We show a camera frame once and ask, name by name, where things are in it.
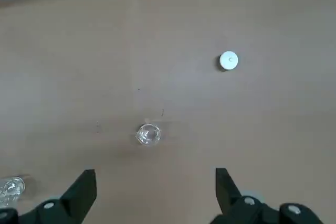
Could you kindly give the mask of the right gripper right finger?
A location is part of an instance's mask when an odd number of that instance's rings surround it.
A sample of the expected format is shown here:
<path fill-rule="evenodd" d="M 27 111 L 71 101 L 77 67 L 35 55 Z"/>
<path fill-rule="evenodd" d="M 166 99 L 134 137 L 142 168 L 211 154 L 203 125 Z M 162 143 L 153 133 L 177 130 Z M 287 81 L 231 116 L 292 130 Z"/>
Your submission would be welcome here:
<path fill-rule="evenodd" d="M 222 213 L 212 223 L 322 223 L 305 205 L 290 202 L 275 210 L 253 196 L 242 195 L 225 168 L 215 170 L 215 190 Z"/>

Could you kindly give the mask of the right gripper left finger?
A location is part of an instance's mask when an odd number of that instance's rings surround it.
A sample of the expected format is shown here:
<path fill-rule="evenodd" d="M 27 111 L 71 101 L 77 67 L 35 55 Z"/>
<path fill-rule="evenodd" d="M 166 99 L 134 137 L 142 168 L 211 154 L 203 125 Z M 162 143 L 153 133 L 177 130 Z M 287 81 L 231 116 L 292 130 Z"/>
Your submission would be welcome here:
<path fill-rule="evenodd" d="M 14 208 L 1 209 L 1 223 L 82 223 L 96 197 L 96 172 L 94 169 L 86 169 L 58 199 L 46 200 L 22 215 Z"/>

